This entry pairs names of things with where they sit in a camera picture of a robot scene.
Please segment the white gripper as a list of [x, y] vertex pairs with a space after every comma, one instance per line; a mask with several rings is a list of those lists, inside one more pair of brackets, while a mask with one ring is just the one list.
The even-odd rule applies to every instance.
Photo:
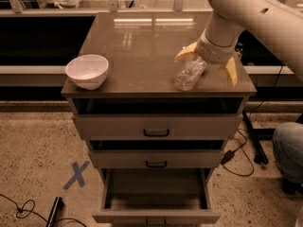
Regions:
[[194, 61], [197, 58], [198, 53], [198, 55], [207, 63], [225, 63], [220, 66], [219, 73], [227, 80], [230, 86], [234, 88], [238, 82], [236, 62], [231, 58], [235, 45], [235, 41], [231, 41], [227, 45], [219, 45], [215, 43], [213, 39], [209, 39], [206, 36], [206, 30], [204, 30], [197, 43], [185, 46], [176, 55], [174, 60]]

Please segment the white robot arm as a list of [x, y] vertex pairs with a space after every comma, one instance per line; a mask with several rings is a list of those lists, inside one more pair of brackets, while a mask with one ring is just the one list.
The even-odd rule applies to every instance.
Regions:
[[303, 14], [277, 0], [208, 0], [212, 13], [197, 42], [182, 49], [176, 60], [197, 57], [227, 63], [239, 36], [249, 31], [292, 72], [303, 79]]

